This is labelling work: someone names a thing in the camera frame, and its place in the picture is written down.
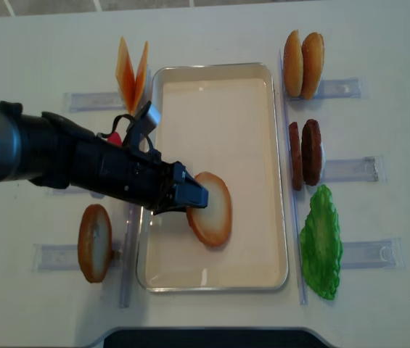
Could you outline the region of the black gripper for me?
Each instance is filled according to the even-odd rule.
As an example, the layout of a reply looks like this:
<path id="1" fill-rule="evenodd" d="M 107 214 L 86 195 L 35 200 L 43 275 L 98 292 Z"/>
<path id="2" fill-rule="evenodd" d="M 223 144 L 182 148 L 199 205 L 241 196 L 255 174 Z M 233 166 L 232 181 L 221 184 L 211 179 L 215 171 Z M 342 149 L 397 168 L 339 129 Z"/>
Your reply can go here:
<path id="1" fill-rule="evenodd" d="M 174 179 L 176 164 L 130 152 L 98 137 L 79 139 L 70 161 L 69 182 L 106 196 L 143 206 L 154 215 L 208 206 L 208 190 L 184 172 Z"/>

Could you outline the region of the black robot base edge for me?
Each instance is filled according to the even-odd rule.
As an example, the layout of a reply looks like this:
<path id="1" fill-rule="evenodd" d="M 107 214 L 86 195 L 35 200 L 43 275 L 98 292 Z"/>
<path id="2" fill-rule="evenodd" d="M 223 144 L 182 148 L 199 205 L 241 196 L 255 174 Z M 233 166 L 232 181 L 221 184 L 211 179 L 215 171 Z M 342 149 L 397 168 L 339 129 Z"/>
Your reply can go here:
<path id="1" fill-rule="evenodd" d="M 331 347 L 301 329 L 125 328 L 115 329 L 87 347 Z"/>

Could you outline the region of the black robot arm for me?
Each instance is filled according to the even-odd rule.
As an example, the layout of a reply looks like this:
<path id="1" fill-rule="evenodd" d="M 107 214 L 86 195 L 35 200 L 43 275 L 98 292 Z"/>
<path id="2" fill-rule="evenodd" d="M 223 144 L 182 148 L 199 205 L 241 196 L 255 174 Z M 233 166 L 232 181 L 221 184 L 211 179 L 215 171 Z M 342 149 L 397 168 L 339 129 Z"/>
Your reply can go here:
<path id="1" fill-rule="evenodd" d="M 20 103 L 0 102 L 0 182 L 28 180 L 36 186 L 82 189 L 111 196 L 154 214 L 205 208 L 208 190 L 180 162 L 167 163 L 150 140 L 159 112 L 148 101 L 136 115 L 118 115 L 130 125 L 122 144 L 51 112 L 25 115 Z"/>

